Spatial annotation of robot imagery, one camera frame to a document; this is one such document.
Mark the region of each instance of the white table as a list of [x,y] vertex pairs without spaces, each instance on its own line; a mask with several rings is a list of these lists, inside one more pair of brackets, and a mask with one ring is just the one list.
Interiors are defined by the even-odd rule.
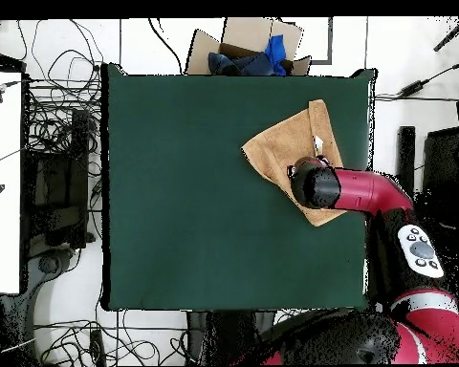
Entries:
[[[19,73],[0,73],[0,83],[20,80]],[[20,149],[21,86],[5,92],[0,104],[0,159]],[[0,293],[19,293],[20,153],[0,162]]]

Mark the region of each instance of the brown towel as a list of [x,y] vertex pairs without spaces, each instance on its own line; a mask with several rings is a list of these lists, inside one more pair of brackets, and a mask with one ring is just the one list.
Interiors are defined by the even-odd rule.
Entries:
[[328,111],[323,100],[310,101],[309,108],[261,132],[243,146],[253,168],[269,182],[277,184],[299,207],[308,221],[319,227],[345,211],[312,209],[299,205],[287,177],[287,166],[300,158],[314,157],[313,137],[323,141],[323,155],[334,167],[342,167],[341,158]]

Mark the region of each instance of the blue cloth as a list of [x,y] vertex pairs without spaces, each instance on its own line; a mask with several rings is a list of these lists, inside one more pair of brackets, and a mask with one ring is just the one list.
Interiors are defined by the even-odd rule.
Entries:
[[209,70],[213,75],[223,76],[285,76],[280,64],[286,58],[284,35],[272,36],[264,53],[238,57],[230,60],[223,54],[209,53]]
[[284,35],[275,35],[271,37],[267,49],[265,50],[265,55],[271,62],[274,73],[279,76],[285,76],[286,71],[280,64],[280,62],[286,58]]
[[209,53],[209,70],[213,75],[270,76],[273,66],[264,53],[230,60],[223,54]]

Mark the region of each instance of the green table surface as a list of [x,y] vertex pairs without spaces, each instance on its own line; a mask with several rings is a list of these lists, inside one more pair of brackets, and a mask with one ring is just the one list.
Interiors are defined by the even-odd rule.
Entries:
[[102,300],[109,309],[364,306],[363,216],[313,227],[241,146],[321,98],[344,166],[364,169],[375,71],[124,76],[110,65],[108,72]]

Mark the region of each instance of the cardboard box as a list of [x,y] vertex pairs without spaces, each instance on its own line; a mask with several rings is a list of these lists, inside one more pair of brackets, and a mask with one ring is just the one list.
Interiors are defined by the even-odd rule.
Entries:
[[258,54],[265,52],[271,36],[281,34],[284,35],[286,59],[280,64],[288,75],[306,76],[311,57],[294,60],[302,29],[292,24],[260,17],[228,17],[221,42],[201,30],[196,30],[188,52],[186,73],[210,75],[209,53],[223,54],[229,58]]

